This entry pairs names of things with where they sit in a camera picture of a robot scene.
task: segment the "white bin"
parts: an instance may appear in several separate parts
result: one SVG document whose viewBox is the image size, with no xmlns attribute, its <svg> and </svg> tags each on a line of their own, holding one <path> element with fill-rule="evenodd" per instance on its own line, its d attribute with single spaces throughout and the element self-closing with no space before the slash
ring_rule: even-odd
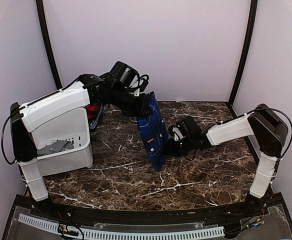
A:
<svg viewBox="0 0 292 240">
<path fill-rule="evenodd" d="M 81 107 L 60 115 L 32 132 L 37 149 L 57 140 L 71 141 L 74 149 L 39 156 L 43 176 L 64 173 L 93 164 L 90 129 L 86 109 Z"/>
</svg>

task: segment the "perforated rail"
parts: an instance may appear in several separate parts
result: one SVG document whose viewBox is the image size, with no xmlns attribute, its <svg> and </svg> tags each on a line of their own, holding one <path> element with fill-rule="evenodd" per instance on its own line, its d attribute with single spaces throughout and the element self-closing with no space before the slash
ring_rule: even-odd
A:
<svg viewBox="0 0 292 240">
<path fill-rule="evenodd" d="M 19 215 L 19 222 L 27 224 L 43 231 L 58 234 L 58 222 L 46 219 L 40 219 L 25 214 Z M 77 231 L 75 227 L 69 226 L 68 229 Z M 112 232 L 100 231 L 81 227 L 85 240 L 201 240 L 224 236 L 224 227 L 214 227 L 208 229 L 166 232 L 166 233 L 130 233 L 130 232 Z"/>
</svg>

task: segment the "white slotted strip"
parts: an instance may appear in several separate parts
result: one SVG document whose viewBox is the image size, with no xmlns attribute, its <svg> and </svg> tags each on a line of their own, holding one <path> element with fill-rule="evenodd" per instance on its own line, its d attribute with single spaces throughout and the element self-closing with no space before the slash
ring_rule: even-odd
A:
<svg viewBox="0 0 292 240">
<path fill-rule="evenodd" d="M 26 214 L 19 214 L 18 221 L 49 233 L 58 234 L 57 229 L 59 224 L 56 221 L 43 220 Z M 78 232 L 72 226 L 69 226 L 68 229 Z M 202 240 L 223 237 L 225 235 L 223 226 L 165 233 L 112 232 L 86 229 L 83 227 L 81 227 L 81 230 L 84 233 L 85 240 Z M 77 239 L 82 239 L 81 234 L 79 234 Z"/>
</svg>

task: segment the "gray cloth in basket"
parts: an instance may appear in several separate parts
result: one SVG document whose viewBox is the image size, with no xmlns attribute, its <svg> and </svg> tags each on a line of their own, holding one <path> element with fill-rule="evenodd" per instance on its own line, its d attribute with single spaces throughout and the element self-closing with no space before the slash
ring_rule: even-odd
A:
<svg viewBox="0 0 292 240">
<path fill-rule="evenodd" d="M 59 140 L 54 142 L 51 145 L 44 146 L 42 149 L 38 149 L 38 157 L 49 155 L 49 154 L 55 154 L 63 151 L 67 151 L 70 149 L 74 149 L 74 146 L 71 141 L 66 140 Z"/>
</svg>

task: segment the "marble tabletop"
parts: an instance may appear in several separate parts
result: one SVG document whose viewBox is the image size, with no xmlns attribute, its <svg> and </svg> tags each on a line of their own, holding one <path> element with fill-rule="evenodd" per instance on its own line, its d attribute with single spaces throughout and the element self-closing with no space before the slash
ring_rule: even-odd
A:
<svg viewBox="0 0 292 240">
<path fill-rule="evenodd" d="M 193 116 L 202 130 L 231 119 L 225 103 L 160 102 L 166 126 Z M 206 208 L 245 200 L 256 163 L 236 139 L 197 151 L 195 159 L 166 157 L 155 171 L 134 118 L 110 107 L 91 133 L 92 168 L 44 178 L 52 200 L 71 206 L 123 211 Z"/>
</svg>

